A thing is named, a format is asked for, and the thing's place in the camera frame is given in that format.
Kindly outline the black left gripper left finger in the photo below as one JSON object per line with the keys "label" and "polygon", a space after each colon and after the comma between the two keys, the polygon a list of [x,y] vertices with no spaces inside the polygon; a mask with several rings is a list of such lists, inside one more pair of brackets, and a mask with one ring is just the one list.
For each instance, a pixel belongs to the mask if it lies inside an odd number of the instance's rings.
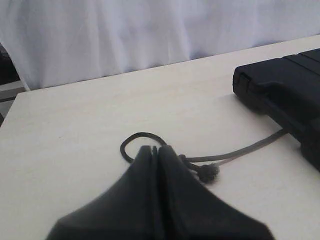
{"label": "black left gripper left finger", "polygon": [[60,218],[49,240],[153,240],[152,149],[142,146],[134,162],[106,192]]}

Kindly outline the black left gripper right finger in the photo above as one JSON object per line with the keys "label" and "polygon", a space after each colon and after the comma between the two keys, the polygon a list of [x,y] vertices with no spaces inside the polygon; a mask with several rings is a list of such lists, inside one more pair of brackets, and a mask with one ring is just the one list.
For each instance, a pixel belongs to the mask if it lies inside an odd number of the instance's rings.
{"label": "black left gripper right finger", "polygon": [[204,187],[171,146],[157,157],[158,196],[167,240],[272,240],[269,228]]}

